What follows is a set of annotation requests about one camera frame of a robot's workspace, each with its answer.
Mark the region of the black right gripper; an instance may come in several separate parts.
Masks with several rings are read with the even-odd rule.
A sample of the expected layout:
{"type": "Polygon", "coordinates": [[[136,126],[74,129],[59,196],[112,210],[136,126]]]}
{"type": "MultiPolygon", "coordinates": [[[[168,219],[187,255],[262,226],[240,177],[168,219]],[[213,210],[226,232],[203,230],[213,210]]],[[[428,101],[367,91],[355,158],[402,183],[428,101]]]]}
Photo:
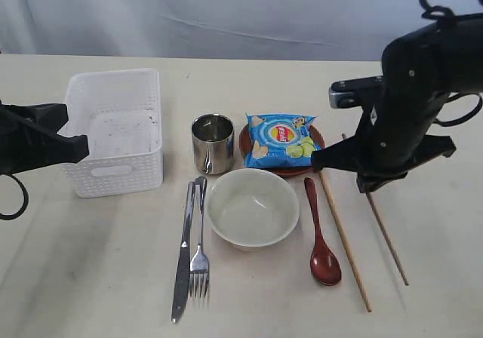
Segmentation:
{"type": "Polygon", "coordinates": [[[357,172],[360,193],[375,192],[439,156],[450,158],[456,146],[449,136],[426,135],[448,99],[444,53],[435,33],[405,35],[382,55],[383,86],[354,136],[315,151],[315,171],[357,172]]]}

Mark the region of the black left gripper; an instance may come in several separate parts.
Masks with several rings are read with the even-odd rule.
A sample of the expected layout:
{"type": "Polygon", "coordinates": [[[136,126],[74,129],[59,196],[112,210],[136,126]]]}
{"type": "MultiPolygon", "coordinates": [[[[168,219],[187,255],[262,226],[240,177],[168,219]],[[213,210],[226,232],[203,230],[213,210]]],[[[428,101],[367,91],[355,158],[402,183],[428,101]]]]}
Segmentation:
{"type": "Polygon", "coordinates": [[[65,137],[66,105],[1,105],[1,172],[16,174],[60,163],[78,163],[90,154],[88,136],[65,137]]]}

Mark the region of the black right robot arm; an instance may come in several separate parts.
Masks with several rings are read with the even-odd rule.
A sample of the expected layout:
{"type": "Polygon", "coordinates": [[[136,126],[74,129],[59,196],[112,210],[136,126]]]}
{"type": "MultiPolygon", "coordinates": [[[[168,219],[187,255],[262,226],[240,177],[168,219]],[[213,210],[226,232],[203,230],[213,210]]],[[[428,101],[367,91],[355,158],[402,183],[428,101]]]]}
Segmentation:
{"type": "Polygon", "coordinates": [[[374,192],[439,156],[456,150],[449,136],[429,135],[433,125],[453,127],[462,117],[438,119],[446,103],[468,95],[482,96],[482,16],[439,20],[397,38],[383,51],[380,76],[334,82],[334,109],[361,107],[355,134],[314,152],[315,170],[355,172],[362,193],[374,192]]]}

